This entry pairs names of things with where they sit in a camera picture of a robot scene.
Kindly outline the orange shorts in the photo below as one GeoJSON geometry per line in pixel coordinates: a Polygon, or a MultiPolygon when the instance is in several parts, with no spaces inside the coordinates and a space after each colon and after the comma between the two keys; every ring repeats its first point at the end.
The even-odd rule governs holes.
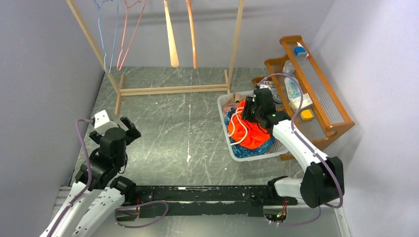
{"type": "Polygon", "coordinates": [[[233,147],[259,150],[260,153],[265,153],[274,144],[275,139],[258,123],[242,118],[245,102],[245,99],[242,100],[235,109],[226,114],[227,136],[233,147]]]}

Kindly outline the beige shorts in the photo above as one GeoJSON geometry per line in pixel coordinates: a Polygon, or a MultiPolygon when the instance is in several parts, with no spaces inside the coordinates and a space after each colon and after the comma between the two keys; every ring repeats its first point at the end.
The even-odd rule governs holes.
{"type": "Polygon", "coordinates": [[[226,99],[226,101],[225,101],[225,104],[226,105],[229,105],[229,104],[240,104],[243,100],[245,100],[245,96],[244,95],[242,95],[242,94],[240,94],[240,93],[231,93],[228,97],[227,97],[227,99],[226,99]]]}

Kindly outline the pink shorts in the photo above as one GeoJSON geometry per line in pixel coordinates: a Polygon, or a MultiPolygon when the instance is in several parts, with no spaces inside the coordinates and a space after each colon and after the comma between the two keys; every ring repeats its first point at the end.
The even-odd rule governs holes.
{"type": "Polygon", "coordinates": [[[226,104],[222,107],[222,112],[224,114],[230,112],[232,109],[237,109],[238,107],[238,103],[230,103],[230,104],[226,104]]]}

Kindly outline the blue patterned shorts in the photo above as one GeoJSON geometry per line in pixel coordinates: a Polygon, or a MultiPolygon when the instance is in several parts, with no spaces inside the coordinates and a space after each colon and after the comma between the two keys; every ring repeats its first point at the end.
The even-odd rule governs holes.
{"type": "Polygon", "coordinates": [[[256,156],[256,155],[262,155],[265,153],[268,153],[271,151],[272,148],[270,148],[269,150],[267,150],[267,152],[265,153],[260,153],[259,150],[248,150],[248,149],[244,149],[244,148],[238,148],[238,147],[233,147],[233,152],[235,154],[236,157],[238,158],[246,158],[246,157],[250,157],[250,156],[256,156]]]}

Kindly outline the pink hanger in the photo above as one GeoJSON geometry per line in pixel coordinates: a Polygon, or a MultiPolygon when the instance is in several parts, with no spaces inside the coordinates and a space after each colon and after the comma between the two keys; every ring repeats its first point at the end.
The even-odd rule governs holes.
{"type": "Polygon", "coordinates": [[[126,58],[130,52],[131,46],[135,39],[136,32],[139,28],[139,24],[142,20],[142,16],[144,14],[144,10],[148,1],[147,0],[132,0],[132,1],[124,0],[123,2],[125,6],[125,18],[124,18],[124,24],[123,24],[121,48],[118,54],[118,60],[116,64],[116,68],[118,71],[120,71],[125,64],[126,58]],[[140,7],[141,11],[140,11],[139,16],[137,17],[136,24],[132,31],[132,34],[129,36],[128,35],[128,22],[129,22],[128,18],[129,18],[130,10],[136,7],[140,7]]]}

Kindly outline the wooden hanger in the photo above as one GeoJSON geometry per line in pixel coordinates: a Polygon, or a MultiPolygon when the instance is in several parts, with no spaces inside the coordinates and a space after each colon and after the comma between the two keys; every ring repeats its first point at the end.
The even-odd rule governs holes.
{"type": "Polygon", "coordinates": [[[178,59],[176,43],[175,43],[175,38],[174,38],[174,33],[173,33],[173,28],[172,28],[172,22],[170,18],[168,1],[163,0],[163,2],[164,2],[165,19],[166,19],[166,26],[167,26],[170,65],[176,68],[179,66],[179,59],[178,59]]]}
{"type": "Polygon", "coordinates": [[[191,33],[193,68],[197,69],[198,65],[197,65],[197,52],[196,52],[196,38],[195,38],[195,28],[194,28],[194,20],[193,20],[192,2],[190,0],[186,0],[186,6],[187,6],[189,25],[190,25],[190,33],[191,33]]]}

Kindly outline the blue wire hanger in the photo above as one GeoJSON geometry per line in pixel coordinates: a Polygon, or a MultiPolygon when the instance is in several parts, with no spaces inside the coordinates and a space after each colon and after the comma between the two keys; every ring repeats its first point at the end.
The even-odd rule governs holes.
{"type": "Polygon", "coordinates": [[[114,64],[118,24],[120,14],[119,0],[94,0],[97,10],[97,29],[102,51],[103,69],[111,73],[114,64]]]}

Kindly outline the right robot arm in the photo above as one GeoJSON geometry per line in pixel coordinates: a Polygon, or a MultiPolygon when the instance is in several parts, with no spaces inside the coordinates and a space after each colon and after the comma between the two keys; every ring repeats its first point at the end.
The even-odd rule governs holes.
{"type": "Polygon", "coordinates": [[[259,88],[245,100],[244,120],[255,122],[282,143],[304,171],[301,179],[279,177],[269,181],[267,199],[279,204],[285,197],[302,199],[309,207],[343,205],[343,163],[317,149],[295,126],[293,118],[277,111],[268,88],[259,88]]]}

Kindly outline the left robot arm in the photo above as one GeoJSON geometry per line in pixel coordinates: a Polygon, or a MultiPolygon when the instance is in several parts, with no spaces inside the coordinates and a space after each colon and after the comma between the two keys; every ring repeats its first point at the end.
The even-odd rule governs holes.
{"type": "Polygon", "coordinates": [[[123,176],[126,147],[141,133],[127,117],[112,121],[105,112],[92,120],[90,138],[98,144],[76,174],[75,182],[43,237],[89,237],[122,204],[136,201],[136,184],[123,176]]]}

